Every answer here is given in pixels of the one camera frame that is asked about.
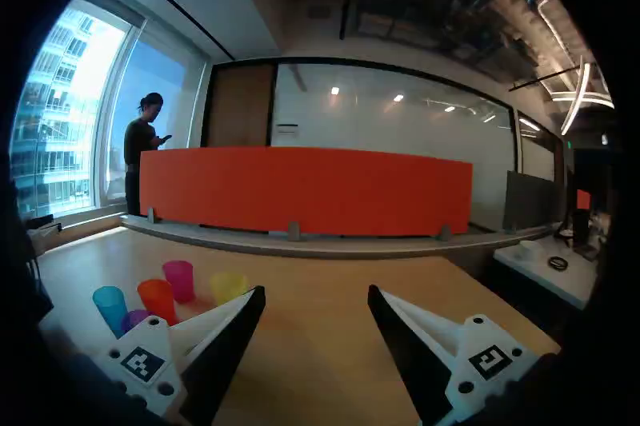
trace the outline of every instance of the translucent cup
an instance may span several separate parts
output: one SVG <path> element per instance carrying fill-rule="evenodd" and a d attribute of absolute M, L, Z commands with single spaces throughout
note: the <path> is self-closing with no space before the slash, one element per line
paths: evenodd
<path fill-rule="evenodd" d="M 195 298 L 194 266 L 189 261 L 167 261 L 162 271 L 171 283 L 176 302 L 188 303 Z"/>
<path fill-rule="evenodd" d="M 124 319 L 122 319 L 122 331 L 127 332 L 133 329 L 138 323 L 142 322 L 145 318 L 151 316 L 151 313 L 146 309 L 134 309 L 129 311 Z"/>
<path fill-rule="evenodd" d="M 218 305 L 239 297 L 249 288 L 249 281 L 241 273 L 215 273 L 209 283 Z"/>
<path fill-rule="evenodd" d="M 122 336 L 125 333 L 122 329 L 122 319 L 126 316 L 126 303 L 125 295 L 120 288 L 102 286 L 94 291 L 93 299 L 115 337 Z"/>
<path fill-rule="evenodd" d="M 178 323 L 174 307 L 174 292 L 167 281 L 143 281 L 138 285 L 138 294 L 147 311 L 166 320 L 169 326 Z"/>

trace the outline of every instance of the orange panel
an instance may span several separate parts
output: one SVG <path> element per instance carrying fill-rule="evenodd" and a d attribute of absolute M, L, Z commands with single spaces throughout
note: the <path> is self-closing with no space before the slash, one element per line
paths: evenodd
<path fill-rule="evenodd" d="M 224 228 L 362 236 L 464 233 L 472 165 L 350 149 L 232 147 L 142 153 L 140 206 Z"/>
<path fill-rule="evenodd" d="M 578 209 L 591 209 L 591 195 L 586 191 L 578 190 L 578 200 L 576 206 Z"/>

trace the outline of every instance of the glass wall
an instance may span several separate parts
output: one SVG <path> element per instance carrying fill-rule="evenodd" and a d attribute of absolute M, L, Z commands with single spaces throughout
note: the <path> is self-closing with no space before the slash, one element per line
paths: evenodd
<path fill-rule="evenodd" d="M 412 75 L 359 66 L 281 64 L 271 144 L 472 163 L 471 222 L 500 230 L 506 172 L 515 167 L 511 118 L 503 106 Z"/>
<path fill-rule="evenodd" d="M 562 148 L 562 143 L 525 114 L 519 113 L 518 120 L 522 145 L 522 172 L 555 181 L 555 151 L 558 143 Z"/>
<path fill-rule="evenodd" d="M 173 137 L 162 147 L 186 148 L 194 102 L 204 70 L 202 55 L 147 21 L 130 55 L 115 102 L 106 159 L 104 192 L 108 201 L 125 196 L 123 145 L 126 127 L 138 116 L 138 105 L 151 91 L 162 95 L 162 112 L 154 122 L 158 136 Z"/>
<path fill-rule="evenodd" d="M 152 18 L 132 25 L 83 0 L 69 4 L 34 60 L 14 119 L 21 215 L 124 201 L 124 132 L 151 91 L 165 99 L 154 123 L 161 136 L 174 135 L 165 147 L 186 147 L 206 57 L 170 30 Z"/>

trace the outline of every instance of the black shirt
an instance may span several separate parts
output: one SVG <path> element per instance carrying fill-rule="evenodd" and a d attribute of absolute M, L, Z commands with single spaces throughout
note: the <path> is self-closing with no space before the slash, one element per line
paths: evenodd
<path fill-rule="evenodd" d="M 151 146 L 154 138 L 155 128 L 146 121 L 138 118 L 129 123 L 125 132 L 125 163 L 140 165 L 140 153 L 156 149 Z"/>

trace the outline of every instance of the person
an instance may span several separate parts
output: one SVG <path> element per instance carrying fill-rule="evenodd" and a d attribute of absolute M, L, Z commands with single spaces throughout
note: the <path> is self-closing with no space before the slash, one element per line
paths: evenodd
<path fill-rule="evenodd" d="M 125 194 L 126 210 L 129 214 L 140 216 L 140 154 L 150 149 L 158 149 L 160 145 L 171 138 L 167 135 L 160 138 L 155 128 L 150 125 L 160 114 L 162 96 L 159 93 L 149 93 L 140 100 L 140 117 L 133 120 L 126 127 L 125 132 Z"/>

